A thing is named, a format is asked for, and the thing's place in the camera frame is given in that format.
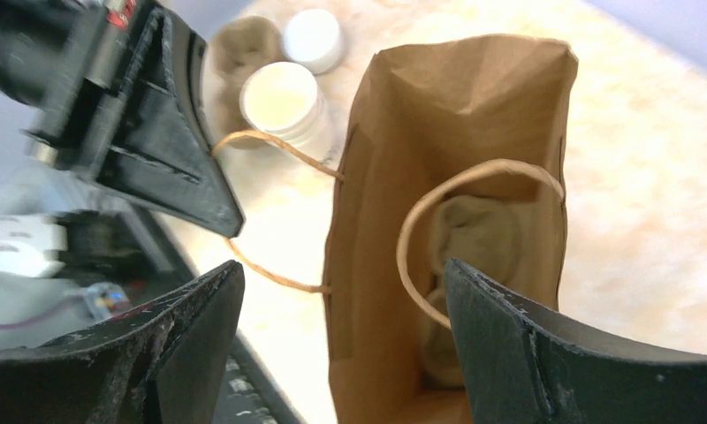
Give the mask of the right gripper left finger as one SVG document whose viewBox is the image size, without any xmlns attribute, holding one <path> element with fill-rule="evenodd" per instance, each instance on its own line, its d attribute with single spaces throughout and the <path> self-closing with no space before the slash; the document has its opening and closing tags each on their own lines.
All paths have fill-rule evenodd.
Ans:
<svg viewBox="0 0 707 424">
<path fill-rule="evenodd" d="M 0 423 L 209 423 L 245 288 L 236 261 L 37 348 L 0 351 Z"/>
</svg>

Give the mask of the brown paper bag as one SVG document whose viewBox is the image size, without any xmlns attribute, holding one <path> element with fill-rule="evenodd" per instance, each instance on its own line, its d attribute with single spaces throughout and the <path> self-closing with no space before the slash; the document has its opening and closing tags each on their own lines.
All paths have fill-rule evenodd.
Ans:
<svg viewBox="0 0 707 424">
<path fill-rule="evenodd" d="M 320 286 L 339 422 L 470 420 L 463 386 L 435 386 L 421 357 L 422 320 L 452 332 L 449 313 L 426 300 L 436 286 L 431 222 L 444 201 L 467 195 L 506 204 L 522 239 L 518 267 L 500 284 L 557 307 L 577 70 L 566 42 L 513 34 L 373 56 L 334 175 Z"/>
</svg>

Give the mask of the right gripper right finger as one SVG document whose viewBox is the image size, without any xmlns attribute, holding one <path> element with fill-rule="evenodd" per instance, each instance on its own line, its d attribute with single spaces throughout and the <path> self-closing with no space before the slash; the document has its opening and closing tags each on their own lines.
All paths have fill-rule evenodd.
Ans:
<svg viewBox="0 0 707 424">
<path fill-rule="evenodd" d="M 707 423 L 707 355 L 593 328 L 459 260 L 446 301 L 476 423 Z"/>
</svg>

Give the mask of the brown cardboard cup carrier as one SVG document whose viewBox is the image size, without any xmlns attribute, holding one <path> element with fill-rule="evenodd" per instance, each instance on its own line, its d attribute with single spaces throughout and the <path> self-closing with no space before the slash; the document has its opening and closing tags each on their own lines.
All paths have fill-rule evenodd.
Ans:
<svg viewBox="0 0 707 424">
<path fill-rule="evenodd" d="M 430 266 L 435 288 L 426 300 L 447 314 L 443 274 L 446 262 L 459 259 L 490 278 L 507 283 L 518 267 L 521 249 L 518 216 L 504 203 L 461 195 L 437 206 L 431 222 Z M 438 388 L 464 384 L 452 332 L 437 322 L 422 320 L 420 346 L 424 371 Z"/>
</svg>

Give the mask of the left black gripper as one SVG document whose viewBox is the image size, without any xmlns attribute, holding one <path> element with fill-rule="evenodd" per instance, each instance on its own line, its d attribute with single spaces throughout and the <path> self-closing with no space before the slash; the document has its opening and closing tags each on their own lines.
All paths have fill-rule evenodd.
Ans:
<svg viewBox="0 0 707 424">
<path fill-rule="evenodd" d="M 0 92 L 37 108 L 34 153 L 69 170 L 107 97 L 98 186 L 227 238 L 245 218 L 212 158 L 201 74 L 207 45 L 152 1 L 0 1 Z"/>
</svg>

